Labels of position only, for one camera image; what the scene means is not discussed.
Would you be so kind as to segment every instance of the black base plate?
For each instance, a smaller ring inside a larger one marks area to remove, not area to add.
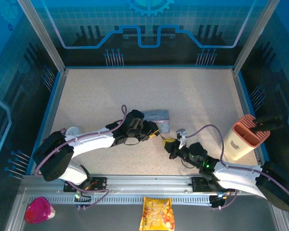
[[[100,189],[106,189],[107,186],[107,178],[106,177],[92,177],[92,179],[89,181],[85,181],[85,183],[78,186],[81,189],[86,190],[87,187],[90,187],[87,190],[100,190]],[[64,184],[63,188],[64,192],[68,193],[75,193],[77,190],[74,189],[71,185],[68,183]]]
[[[212,192],[212,189],[209,187],[207,180],[203,177],[192,177],[192,188],[193,193]]]

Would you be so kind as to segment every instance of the metal frame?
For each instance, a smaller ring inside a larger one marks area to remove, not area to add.
[[[269,19],[271,18],[276,6],[278,5],[279,0],[268,0],[267,4],[265,5],[263,11],[261,12],[256,25],[254,26],[253,30],[250,33],[246,43],[242,51],[240,52],[235,64],[234,64],[234,73],[237,75],[242,68],[243,64],[245,63],[247,57],[249,56],[252,48],[256,44],[259,36],[262,34],[266,24],[268,23]]]
[[[43,43],[47,53],[51,57],[53,63],[57,67],[58,71],[63,74],[65,72],[65,65],[55,48],[51,38],[49,37],[38,13],[34,9],[30,0],[17,0],[21,8],[23,9],[25,15],[27,16],[29,22],[31,23],[33,29],[37,33],[39,39]]]
[[[111,190],[101,204],[104,205],[134,205],[142,204],[142,197],[149,195],[155,198],[172,198],[177,205],[210,206],[209,195],[215,193],[193,193],[191,191],[192,176],[106,176]],[[74,193],[63,192],[64,183],[60,180],[46,182],[43,178],[25,176],[21,182],[17,197],[14,201],[5,231],[20,231],[25,225],[23,217],[27,205],[36,197],[44,196],[52,204],[87,204],[74,202]],[[96,193],[92,201],[96,201],[103,193]],[[280,231],[289,231],[289,213],[272,206],[272,216],[276,220],[276,228]]]
[[[64,66],[62,59],[53,45],[44,25],[42,24],[37,12],[35,11],[30,0],[18,0],[19,4],[23,8],[26,16],[36,31],[38,37],[45,46],[48,54],[56,65],[61,74],[65,74],[60,78],[60,82],[54,89],[54,97],[51,102],[51,108],[48,114],[45,114],[45,124],[41,128],[39,133],[39,139],[37,139],[36,145],[38,146],[42,140],[49,135],[52,123],[54,120],[55,112],[57,110],[61,93],[63,91],[65,79],[66,79],[66,67]],[[244,94],[242,83],[238,77],[243,63],[247,59],[250,51],[256,43],[258,37],[263,31],[269,18],[271,17],[274,9],[276,8],[279,0],[269,0],[266,4],[260,18],[258,19],[252,33],[250,34],[246,44],[244,45],[239,57],[234,66],[234,81],[238,91],[238,95],[242,104],[243,112],[250,113],[246,95]],[[110,197],[129,196],[139,197],[143,195],[157,195],[157,196],[181,196],[187,198],[190,196],[209,196],[207,193],[192,193],[190,183],[191,176],[106,176],[108,177],[108,186],[111,190]],[[65,204],[74,203],[70,197],[73,197],[73,193],[65,193],[62,191],[63,183],[59,180],[52,182],[45,182],[43,178],[36,178],[33,176],[24,176],[19,187],[18,194],[14,201],[12,211],[6,226],[6,231],[18,231],[23,226],[23,217],[26,207],[32,199],[36,196],[48,196],[53,204],[62,203]],[[276,219],[276,225],[281,231],[289,231],[289,214],[273,207],[273,214]]]
[[[9,107],[5,103],[3,103],[2,101],[0,101],[0,107],[5,110],[6,115],[8,117],[8,121],[9,121],[9,123],[7,124],[7,126],[5,128],[5,131],[4,131],[3,135],[2,135],[2,138],[0,140],[0,151],[1,151],[1,149],[3,147],[3,144],[5,142],[5,139],[6,139],[8,133],[9,133],[9,130],[10,130],[11,126],[12,126],[12,117],[11,117],[11,111],[10,111]]]

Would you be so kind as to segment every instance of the yellow snack bag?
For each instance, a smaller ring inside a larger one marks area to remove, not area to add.
[[[139,227],[140,231],[174,231],[174,224],[171,198],[152,199],[144,197],[143,216]]]

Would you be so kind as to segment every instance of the glass panel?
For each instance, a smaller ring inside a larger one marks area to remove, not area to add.
[[[280,1],[241,72],[256,117],[283,117],[284,128],[264,144],[270,161],[289,173],[289,1]]]
[[[25,155],[31,156],[56,75],[17,1],[0,1],[0,230],[26,171]]]
[[[33,0],[67,66],[233,65],[266,0]]]

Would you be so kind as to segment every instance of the pink container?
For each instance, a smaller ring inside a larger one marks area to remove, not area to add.
[[[55,209],[45,197],[38,197],[27,208],[25,221],[30,224],[38,224],[53,218],[55,213]]]

